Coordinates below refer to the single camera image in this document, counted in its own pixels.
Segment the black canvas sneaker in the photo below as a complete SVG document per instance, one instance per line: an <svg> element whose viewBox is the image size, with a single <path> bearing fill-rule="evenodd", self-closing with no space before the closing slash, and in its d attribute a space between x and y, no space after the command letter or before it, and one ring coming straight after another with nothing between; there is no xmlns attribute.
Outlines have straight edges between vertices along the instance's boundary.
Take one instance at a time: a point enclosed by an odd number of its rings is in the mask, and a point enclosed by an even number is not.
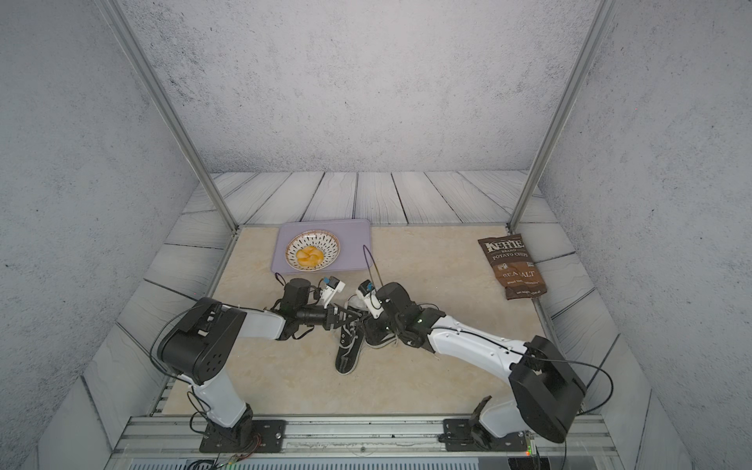
<svg viewBox="0 0 752 470"><path fill-rule="evenodd" d="M375 305L376 301L372 301L372 299L363 300L360 298L351 299L349 303L350 309L362 315L358 325L356 325L356 331L360 333L360 336L370 348L379 349L394 342L397 338L386 313L374 315L376 312Z"/></svg>
<svg viewBox="0 0 752 470"><path fill-rule="evenodd" d="M364 341L364 331L360 325L349 323L340 329L335 368L341 375L350 374L358 364Z"/></svg>

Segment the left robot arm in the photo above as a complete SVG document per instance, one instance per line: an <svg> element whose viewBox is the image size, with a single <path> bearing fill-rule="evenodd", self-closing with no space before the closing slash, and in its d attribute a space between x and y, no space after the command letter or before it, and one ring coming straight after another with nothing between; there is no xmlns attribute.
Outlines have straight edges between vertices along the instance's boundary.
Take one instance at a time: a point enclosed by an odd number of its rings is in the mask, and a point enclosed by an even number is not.
<svg viewBox="0 0 752 470"><path fill-rule="evenodd" d="M332 302L344 287L335 277L322 287L294 278L283 285L282 298L271 309L231 307L202 298L164 335L157 360L189 384L189 397L207 420L207 438L248 446L253 438L253 411L234 390L225 364L236 341L298 339L302 326L332 329L355 326L363 314Z"/></svg>

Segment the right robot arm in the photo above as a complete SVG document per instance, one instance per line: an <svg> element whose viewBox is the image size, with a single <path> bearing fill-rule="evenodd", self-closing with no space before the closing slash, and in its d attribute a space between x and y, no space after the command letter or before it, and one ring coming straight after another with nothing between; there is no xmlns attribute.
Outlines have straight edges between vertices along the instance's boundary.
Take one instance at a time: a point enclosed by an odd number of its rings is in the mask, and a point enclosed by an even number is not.
<svg viewBox="0 0 752 470"><path fill-rule="evenodd" d="M463 360L505 381L513 398L482 399L468 419L474 445L490 450L501 439L532 431L562 444L580 412L587 387L550 340L511 340L469 327L436 307L415 303L396 282L366 280L358 299L368 310L369 333L393 334L405 346Z"/></svg>

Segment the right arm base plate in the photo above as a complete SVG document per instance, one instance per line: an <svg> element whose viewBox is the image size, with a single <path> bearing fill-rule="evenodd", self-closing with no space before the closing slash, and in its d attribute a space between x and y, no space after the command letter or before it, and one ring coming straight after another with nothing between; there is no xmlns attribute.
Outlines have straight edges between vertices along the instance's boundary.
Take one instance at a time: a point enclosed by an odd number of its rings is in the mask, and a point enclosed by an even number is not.
<svg viewBox="0 0 752 470"><path fill-rule="evenodd" d="M438 442L445 445L447 452L530 452L524 432L497 438L481 425L480 414L491 399L491 396L484 397L469 418L443 421L444 433L438 436Z"/></svg>

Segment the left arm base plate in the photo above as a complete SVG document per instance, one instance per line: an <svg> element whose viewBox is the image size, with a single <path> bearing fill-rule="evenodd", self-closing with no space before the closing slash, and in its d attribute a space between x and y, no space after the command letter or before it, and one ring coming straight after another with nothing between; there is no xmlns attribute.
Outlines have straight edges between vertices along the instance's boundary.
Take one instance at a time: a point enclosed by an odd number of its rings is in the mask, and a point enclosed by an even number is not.
<svg viewBox="0 0 752 470"><path fill-rule="evenodd" d="M201 454L279 454L282 451L285 420L242 420L233 428L209 422L199 446Z"/></svg>

